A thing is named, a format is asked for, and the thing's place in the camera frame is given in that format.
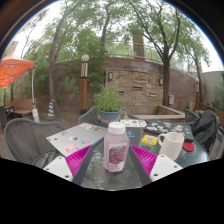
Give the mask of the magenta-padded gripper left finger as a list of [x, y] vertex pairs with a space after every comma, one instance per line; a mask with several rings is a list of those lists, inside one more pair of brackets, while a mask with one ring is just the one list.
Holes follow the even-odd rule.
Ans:
[[94, 149], [103, 144], [103, 140], [99, 140], [90, 146], [69, 155], [68, 157], [58, 156], [50, 162], [44, 170], [61, 177], [65, 180], [81, 185], [89, 163], [93, 157]]

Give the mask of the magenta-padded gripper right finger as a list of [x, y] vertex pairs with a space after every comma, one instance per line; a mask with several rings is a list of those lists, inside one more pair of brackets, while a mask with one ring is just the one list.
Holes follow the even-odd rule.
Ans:
[[131, 145], [129, 155], [143, 185], [159, 180], [182, 169], [165, 154], [154, 155], [142, 148]]

